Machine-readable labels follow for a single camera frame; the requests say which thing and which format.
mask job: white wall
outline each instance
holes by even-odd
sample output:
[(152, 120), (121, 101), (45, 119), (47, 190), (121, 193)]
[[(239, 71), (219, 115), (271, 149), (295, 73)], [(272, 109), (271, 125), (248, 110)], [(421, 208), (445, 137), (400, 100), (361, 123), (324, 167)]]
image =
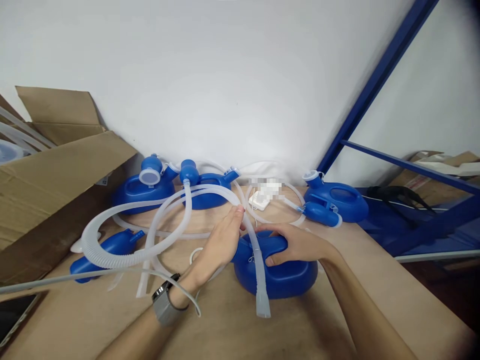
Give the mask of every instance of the white wall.
[[(440, 0), (352, 140), (398, 156), (475, 150), (478, 122), (465, 124), (478, 114), (478, 53), (442, 5), (452, 1)], [(15, 85), (89, 91), (106, 126), (143, 155), (316, 167), (412, 2), (4, 0), (0, 93), (28, 118)], [(398, 136), (400, 120), (414, 136)], [(438, 135), (423, 146), (434, 126), (458, 131), (456, 145)], [(370, 166), (385, 167), (359, 166), (361, 156), (344, 151), (329, 180), (376, 180)]]
[[(466, 1), (440, 0), (350, 140), (401, 158), (480, 156), (479, 33)], [(327, 179), (372, 186), (398, 169), (345, 147)]]

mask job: white label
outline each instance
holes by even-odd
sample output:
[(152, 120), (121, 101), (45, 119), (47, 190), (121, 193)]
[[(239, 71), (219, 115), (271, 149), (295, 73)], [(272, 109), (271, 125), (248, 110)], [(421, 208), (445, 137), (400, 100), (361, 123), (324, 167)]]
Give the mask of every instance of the white label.
[(426, 177), (426, 176), (423, 176), (423, 175), (417, 175), (412, 180), (407, 182), (405, 184), (405, 187), (415, 191), (415, 190), (421, 188), (426, 183), (428, 183), (430, 180), (432, 180), (432, 179), (429, 178), (429, 177)]
[(109, 173), (107, 176), (102, 177), (100, 180), (98, 180), (95, 185), (102, 185), (102, 186), (107, 186), (109, 184), (109, 177), (112, 175), (112, 173)]

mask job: box flap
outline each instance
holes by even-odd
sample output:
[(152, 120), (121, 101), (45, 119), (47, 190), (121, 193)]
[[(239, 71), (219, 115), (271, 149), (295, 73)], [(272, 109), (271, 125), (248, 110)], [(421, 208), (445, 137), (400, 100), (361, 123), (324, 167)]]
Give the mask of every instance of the box flap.
[(16, 86), (34, 123), (100, 125), (87, 91)]
[(101, 134), (105, 131), (101, 125), (51, 124), (42, 122), (36, 122), (35, 128), (40, 134), (59, 146)]
[(459, 167), (464, 163), (475, 163), (478, 161), (480, 161), (480, 157), (478, 157), (471, 151), (465, 151), (465, 152), (462, 152), (461, 154), (458, 154), (457, 156), (453, 156), (442, 161), (442, 163), (450, 166)]
[(136, 152), (108, 131), (0, 166), (0, 241), (16, 241)]

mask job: wrist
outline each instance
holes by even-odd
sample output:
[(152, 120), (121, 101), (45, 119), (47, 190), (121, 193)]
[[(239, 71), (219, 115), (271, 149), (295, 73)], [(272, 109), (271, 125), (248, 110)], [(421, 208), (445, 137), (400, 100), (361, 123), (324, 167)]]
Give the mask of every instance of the wrist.
[(197, 259), (192, 265), (190, 265), (185, 275), (198, 288), (201, 288), (210, 280), (216, 270), (217, 268), (214, 265), (208, 263), (207, 261), (201, 261), (201, 259)]

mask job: hand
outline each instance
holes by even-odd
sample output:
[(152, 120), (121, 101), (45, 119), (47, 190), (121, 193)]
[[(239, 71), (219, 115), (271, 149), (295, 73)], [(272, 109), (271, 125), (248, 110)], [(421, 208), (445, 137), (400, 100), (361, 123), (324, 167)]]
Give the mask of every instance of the hand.
[(201, 282), (206, 283), (218, 268), (228, 264), (239, 244), (240, 230), (245, 209), (242, 205), (232, 206), (228, 214), (218, 222), (210, 233), (203, 250), (192, 264)]
[(280, 234), (288, 242), (286, 250), (266, 258), (265, 264), (268, 267), (287, 261), (321, 260), (337, 252), (337, 249), (327, 240), (287, 223), (263, 224), (255, 229), (256, 233), (261, 231), (273, 231), (270, 236)]

